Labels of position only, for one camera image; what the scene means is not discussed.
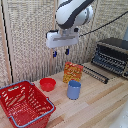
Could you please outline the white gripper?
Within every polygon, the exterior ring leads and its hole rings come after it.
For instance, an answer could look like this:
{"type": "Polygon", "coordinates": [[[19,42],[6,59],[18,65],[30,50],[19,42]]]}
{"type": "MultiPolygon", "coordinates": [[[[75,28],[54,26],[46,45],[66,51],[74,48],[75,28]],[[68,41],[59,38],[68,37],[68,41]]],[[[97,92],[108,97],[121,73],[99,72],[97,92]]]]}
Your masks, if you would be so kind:
{"type": "MultiPolygon", "coordinates": [[[[53,58],[57,56],[57,51],[54,48],[62,46],[70,46],[77,44],[79,41],[79,29],[70,28],[67,30],[50,30],[46,34],[46,46],[52,48],[53,58]]],[[[65,51],[66,55],[69,55],[70,49],[67,48],[65,51]]]]}

